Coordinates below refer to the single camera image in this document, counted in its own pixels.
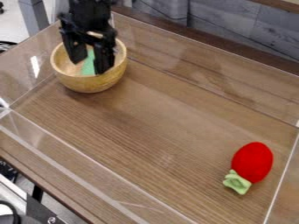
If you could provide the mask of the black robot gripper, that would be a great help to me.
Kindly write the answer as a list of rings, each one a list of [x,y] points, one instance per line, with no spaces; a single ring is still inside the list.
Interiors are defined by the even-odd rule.
[[[88,57],[85,43],[95,43],[93,66],[96,74],[103,74],[115,65],[116,58],[117,32],[109,24],[111,0],[68,0],[68,6],[58,13],[58,20],[69,60],[80,63]]]

